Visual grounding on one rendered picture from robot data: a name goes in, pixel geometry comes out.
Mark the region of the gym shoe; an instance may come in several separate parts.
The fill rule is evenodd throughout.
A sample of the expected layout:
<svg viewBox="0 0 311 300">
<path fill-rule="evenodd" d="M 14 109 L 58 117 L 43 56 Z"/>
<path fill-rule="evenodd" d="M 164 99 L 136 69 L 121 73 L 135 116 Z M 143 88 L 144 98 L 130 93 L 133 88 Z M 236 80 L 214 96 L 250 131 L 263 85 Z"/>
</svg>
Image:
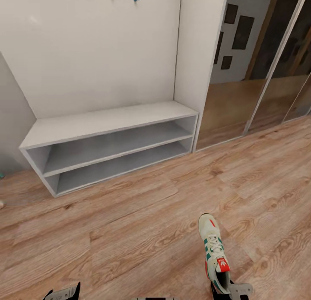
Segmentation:
<svg viewBox="0 0 311 300">
<path fill-rule="evenodd" d="M 202 214 L 198 229 L 206 249 L 206 275 L 222 294 L 230 294 L 230 266 L 225 256 L 218 224 L 209 213 Z"/>
</svg>

